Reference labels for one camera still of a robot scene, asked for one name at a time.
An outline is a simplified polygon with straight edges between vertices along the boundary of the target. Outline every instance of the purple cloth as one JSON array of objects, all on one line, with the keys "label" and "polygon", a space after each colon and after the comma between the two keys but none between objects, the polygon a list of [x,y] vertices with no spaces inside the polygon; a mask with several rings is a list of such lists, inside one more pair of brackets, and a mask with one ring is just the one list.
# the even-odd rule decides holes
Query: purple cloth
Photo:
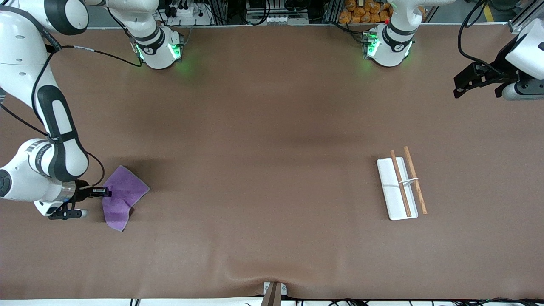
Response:
[{"label": "purple cloth", "polygon": [[104,183],[112,196],[102,198],[106,223],[114,230],[123,231],[128,223],[131,207],[149,191],[149,187],[123,166],[119,166]]}]

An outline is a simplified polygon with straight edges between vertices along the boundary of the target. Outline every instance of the brown table surface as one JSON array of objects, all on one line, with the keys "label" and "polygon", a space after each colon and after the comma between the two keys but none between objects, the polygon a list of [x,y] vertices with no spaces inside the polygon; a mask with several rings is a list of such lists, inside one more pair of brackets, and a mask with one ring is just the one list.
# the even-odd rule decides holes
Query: brown table surface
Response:
[{"label": "brown table surface", "polygon": [[[421,27],[391,69],[333,27],[196,29],[162,71],[60,52],[83,145],[151,191],[123,233],[98,199],[70,221],[1,201],[0,297],[252,296],[269,280],[299,298],[543,297],[544,103],[454,99],[457,30]],[[491,61],[511,38],[475,26],[463,43]],[[121,31],[61,40],[135,60]],[[0,164],[38,136],[7,114],[0,128]],[[390,221],[376,159],[404,145],[429,214]]]}]

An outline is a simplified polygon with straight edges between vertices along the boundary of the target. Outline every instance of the wire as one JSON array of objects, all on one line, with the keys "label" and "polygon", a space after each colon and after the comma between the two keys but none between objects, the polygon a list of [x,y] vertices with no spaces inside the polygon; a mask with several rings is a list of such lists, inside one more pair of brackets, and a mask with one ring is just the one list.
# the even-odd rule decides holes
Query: wire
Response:
[{"label": "wire", "polygon": [[486,2],[487,0],[478,0],[478,2],[476,2],[476,4],[474,5],[474,8],[472,8],[471,12],[468,13],[467,17],[465,18],[465,20],[463,21],[461,27],[459,28],[459,34],[457,35],[457,49],[459,50],[459,53],[470,59],[470,60],[473,60],[475,62],[478,62],[486,67],[488,67],[489,69],[491,69],[492,71],[494,71],[496,74],[498,75],[504,75],[503,72],[499,72],[497,69],[495,69],[494,67],[492,67],[490,64],[488,64],[487,62],[485,62],[484,60],[481,60],[477,57],[474,57],[474,56],[470,56],[468,55],[467,53],[465,53],[463,51],[463,48],[461,46],[461,37],[463,35],[463,30],[467,28],[467,25],[468,25],[468,20],[472,17],[472,15],[474,14],[474,12],[476,12],[476,10]]},{"label": "wire", "polygon": [[53,55],[55,55],[55,53],[51,53],[49,54],[49,56],[47,57],[47,59],[45,60],[45,63],[44,65],[42,66],[41,70],[40,70],[40,73],[38,74],[38,77],[36,78],[36,81],[34,82],[34,85],[32,86],[32,93],[31,93],[31,96],[30,96],[30,101],[32,103],[32,110],[34,111],[34,114],[36,115],[36,117],[38,118],[38,120],[44,124],[43,121],[41,121],[41,118],[40,116],[38,115],[38,109],[36,109],[36,88],[38,87],[38,82],[40,81],[41,79],[41,76],[44,74],[45,70],[47,69],[47,65],[49,64],[49,61],[51,60],[51,58],[53,58]]},{"label": "wire", "polygon": [[189,30],[189,34],[187,34],[187,39],[183,42],[183,46],[186,46],[189,43],[189,38],[191,38],[191,32],[193,31],[193,27],[196,24],[196,19],[194,25],[191,26],[191,29]]},{"label": "wire", "polygon": [[109,54],[107,52],[102,52],[102,51],[99,51],[99,50],[95,50],[95,49],[91,49],[91,48],[87,48],[87,47],[82,47],[82,46],[70,46],[70,45],[66,45],[66,46],[62,46],[62,48],[74,48],[74,49],[80,49],[80,50],[87,50],[87,51],[90,51],[90,52],[95,52],[95,53],[98,53],[98,54],[102,54],[102,55],[105,55],[105,56],[109,56],[111,58],[115,58],[115,59],[118,59],[122,62],[125,62],[129,65],[133,65],[135,67],[141,67],[142,63],[141,63],[141,59],[139,57],[137,57],[138,59],[138,64],[134,64],[134,63],[131,63],[129,61],[127,61],[126,59],[124,58],[120,58],[118,56],[115,56],[113,54]]},{"label": "wire", "polygon": [[268,6],[268,12],[267,12],[267,8],[264,7],[264,10],[263,12],[264,15],[263,17],[261,18],[261,20],[255,24],[252,24],[251,22],[247,21],[247,19],[244,18],[244,9],[242,7],[242,1],[245,1],[245,0],[239,0],[238,1],[238,15],[240,16],[240,21],[242,21],[244,24],[246,25],[252,25],[252,26],[258,26],[258,25],[261,25],[263,22],[265,22],[268,17],[270,16],[270,10],[271,10],[271,7],[270,7],[270,0],[267,0],[267,6]]},{"label": "wire", "polygon": [[160,20],[162,21],[163,25],[166,26],[166,21],[163,18],[163,14],[157,9],[157,14],[159,14]]},{"label": "wire", "polygon": [[100,168],[102,169],[102,176],[100,176],[100,179],[98,180],[98,182],[92,184],[93,187],[96,187],[100,185],[100,183],[104,179],[104,176],[106,175],[106,169],[104,168],[104,164],[98,159],[98,157],[96,157],[94,154],[91,154],[89,151],[87,151],[87,154],[91,156],[92,158],[94,158],[95,161],[100,165]]},{"label": "wire", "polygon": [[310,2],[309,1],[304,1],[305,3],[302,4],[302,5],[299,5],[297,6],[295,4],[295,1],[296,2],[300,2],[300,0],[286,0],[285,1],[285,9],[288,10],[288,11],[292,11],[292,12],[300,12],[302,10],[306,10],[308,9],[308,7],[310,6]]},{"label": "wire", "polygon": [[440,7],[436,7],[436,9],[432,12],[432,15],[429,16],[429,18],[427,18],[427,20],[425,21],[425,23],[429,23],[431,22],[431,19],[436,15],[436,12],[438,11]]},{"label": "wire", "polygon": [[334,22],[334,21],[328,21],[327,23],[329,23],[331,25],[335,25],[337,28],[339,28],[340,30],[342,30],[342,31],[344,31],[346,33],[353,33],[353,34],[359,34],[359,35],[362,35],[364,33],[364,32],[349,29],[349,26],[348,26],[347,23],[346,23],[346,28],[342,27],[341,24],[339,24],[337,22]]},{"label": "wire", "polygon": [[113,18],[113,20],[121,27],[121,29],[123,29],[123,31],[125,31],[125,35],[128,38],[132,38],[131,34],[128,32],[127,27],[125,27],[125,25],[123,25],[121,23],[121,21],[119,21],[117,18],[115,18],[115,16],[112,14],[112,11],[109,10],[109,0],[106,0],[106,9],[108,10],[108,13]]},{"label": "wire", "polygon": [[32,130],[42,134],[43,136],[48,136],[47,133],[44,133],[42,131],[40,131],[37,127],[33,126],[32,124],[26,122],[24,119],[22,119],[21,117],[17,116],[16,114],[14,114],[12,111],[10,111],[3,103],[0,104],[0,107],[5,110],[8,114],[10,114],[13,118],[19,120],[20,122],[22,122],[24,125],[30,127]]},{"label": "wire", "polygon": [[224,18],[222,18],[222,17],[219,17],[219,16],[215,13],[215,11],[213,10],[213,8],[210,8],[209,6],[207,6],[205,3],[203,3],[202,0],[200,0],[200,7],[199,7],[200,10],[202,10],[202,5],[203,5],[203,4],[204,4],[204,7],[206,7],[206,10],[207,10],[208,12],[212,13],[212,15],[213,15],[215,18],[221,20],[221,22],[228,22],[228,18],[227,18],[227,19],[224,19]]},{"label": "wire", "polygon": [[351,35],[351,37],[352,37],[355,41],[357,41],[359,44],[363,44],[363,45],[366,44],[366,43],[363,42],[361,39],[357,38],[357,36],[355,36],[355,35],[361,35],[361,34],[355,34],[355,33],[353,33],[353,31],[349,28],[349,26],[348,26],[347,23],[345,24],[345,27],[349,30],[349,34]]},{"label": "wire", "polygon": [[482,4],[480,13],[478,14],[478,17],[474,18],[474,20],[471,22],[471,24],[468,25],[468,26],[466,26],[465,29],[470,28],[471,26],[473,26],[473,25],[478,21],[478,19],[480,19],[480,17],[481,17],[481,15],[482,15],[482,13],[484,12],[484,9],[485,9],[486,6],[487,6],[487,2],[485,2],[484,4]]}]

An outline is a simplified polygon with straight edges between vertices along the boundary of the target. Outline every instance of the wooden chopstick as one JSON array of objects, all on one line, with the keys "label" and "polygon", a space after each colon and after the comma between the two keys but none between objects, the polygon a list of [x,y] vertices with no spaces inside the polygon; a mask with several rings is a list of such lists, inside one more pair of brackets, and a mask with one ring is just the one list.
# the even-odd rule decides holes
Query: wooden chopstick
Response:
[{"label": "wooden chopstick", "polygon": [[397,175],[397,181],[399,182],[400,195],[403,197],[404,210],[407,217],[412,217],[410,212],[410,206],[408,206],[408,198],[406,197],[406,190],[404,190],[404,183],[402,183],[402,177],[400,176],[399,165],[397,164],[397,158],[395,157],[395,151],[391,150],[391,159],[393,160],[393,167],[395,168],[395,174]]},{"label": "wooden chopstick", "polygon": [[[413,167],[412,162],[412,156],[410,156],[410,151],[408,151],[408,147],[404,147],[404,155],[406,155],[406,159],[408,160],[408,168],[410,169],[410,175],[413,179],[417,178],[416,169]],[[416,184],[416,192],[417,192],[417,198],[419,200],[419,204],[421,205],[421,210],[423,211],[423,214],[427,214],[427,207],[425,207],[425,201],[423,200],[423,193],[421,192],[421,186],[419,185],[419,179],[415,181]]]}]

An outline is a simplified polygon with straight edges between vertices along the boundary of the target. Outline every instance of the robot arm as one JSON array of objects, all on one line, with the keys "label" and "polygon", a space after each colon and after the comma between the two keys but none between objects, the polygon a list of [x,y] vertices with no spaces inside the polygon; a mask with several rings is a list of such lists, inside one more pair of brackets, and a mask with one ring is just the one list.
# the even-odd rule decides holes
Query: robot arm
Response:
[{"label": "robot arm", "polygon": [[504,46],[487,65],[473,62],[454,77],[454,96],[468,90],[499,83],[496,97],[506,100],[544,99],[544,22],[534,19]]},{"label": "robot arm", "polygon": [[[44,28],[79,34],[87,22],[86,7],[79,0],[13,0],[0,7],[0,88],[35,109],[48,134],[47,140],[23,143],[0,168],[0,197],[34,201],[44,216],[75,201],[76,187],[86,185],[77,179],[89,161],[49,65],[36,83],[47,60],[42,35],[47,38]],[[67,218],[83,215],[65,213]]]},{"label": "robot arm", "polygon": [[393,7],[393,16],[388,24],[370,30],[375,33],[364,47],[367,58],[385,67],[399,65],[412,46],[412,38],[422,21],[418,7],[446,5],[455,0],[387,0]]},{"label": "robot arm", "polygon": [[85,0],[87,5],[104,7],[128,30],[133,48],[153,69],[163,69],[181,60],[183,42],[180,34],[159,26],[153,13],[159,0]]}]

